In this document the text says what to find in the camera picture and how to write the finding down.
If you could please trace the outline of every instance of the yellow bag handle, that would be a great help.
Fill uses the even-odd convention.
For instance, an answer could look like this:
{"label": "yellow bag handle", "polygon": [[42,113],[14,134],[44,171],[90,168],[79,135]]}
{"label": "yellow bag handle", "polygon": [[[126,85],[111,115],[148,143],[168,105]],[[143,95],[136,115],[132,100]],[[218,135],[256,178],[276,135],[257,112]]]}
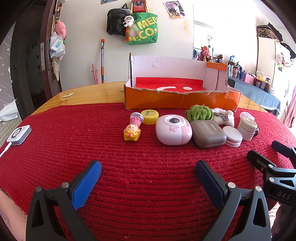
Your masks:
{"label": "yellow bag handle", "polygon": [[[145,5],[146,5],[146,12],[149,12],[147,1],[145,1]],[[131,15],[132,14],[133,14],[133,1],[131,1]]]}

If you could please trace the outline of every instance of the pink curtain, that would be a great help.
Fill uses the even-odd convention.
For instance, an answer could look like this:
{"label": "pink curtain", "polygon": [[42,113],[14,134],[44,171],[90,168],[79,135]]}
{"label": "pink curtain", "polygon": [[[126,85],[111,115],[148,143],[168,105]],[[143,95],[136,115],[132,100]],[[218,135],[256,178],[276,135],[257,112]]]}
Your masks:
{"label": "pink curtain", "polygon": [[296,86],[293,90],[292,101],[288,107],[287,117],[283,122],[285,126],[288,128],[292,127],[295,117],[296,117]]}

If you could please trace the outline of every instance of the starry wallpaper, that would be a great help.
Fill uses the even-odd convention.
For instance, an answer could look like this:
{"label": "starry wallpaper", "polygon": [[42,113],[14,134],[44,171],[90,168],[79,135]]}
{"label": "starry wallpaper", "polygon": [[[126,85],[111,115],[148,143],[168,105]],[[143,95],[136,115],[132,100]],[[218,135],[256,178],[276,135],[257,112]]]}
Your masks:
{"label": "starry wallpaper", "polygon": [[10,46],[14,26],[0,45],[0,110],[14,100],[10,77]]}

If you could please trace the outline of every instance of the pink cartoon camera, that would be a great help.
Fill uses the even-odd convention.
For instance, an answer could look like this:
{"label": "pink cartoon camera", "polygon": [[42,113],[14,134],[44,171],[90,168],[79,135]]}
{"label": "pink cartoon camera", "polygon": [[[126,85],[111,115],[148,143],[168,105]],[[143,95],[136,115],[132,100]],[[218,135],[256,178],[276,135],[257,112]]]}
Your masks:
{"label": "pink cartoon camera", "polygon": [[165,145],[184,145],[192,137],[189,122],[180,115],[163,115],[158,118],[155,131],[159,141]]}

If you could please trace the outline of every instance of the blue tablecloth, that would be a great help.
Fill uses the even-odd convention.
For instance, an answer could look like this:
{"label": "blue tablecloth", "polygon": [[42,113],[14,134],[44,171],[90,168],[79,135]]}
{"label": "blue tablecloth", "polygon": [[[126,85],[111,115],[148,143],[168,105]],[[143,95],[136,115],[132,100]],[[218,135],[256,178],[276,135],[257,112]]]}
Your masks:
{"label": "blue tablecloth", "polygon": [[231,87],[240,90],[244,96],[248,97],[262,108],[271,110],[275,116],[278,116],[281,106],[281,102],[278,98],[257,88],[256,86],[232,77],[228,77],[228,84]]}

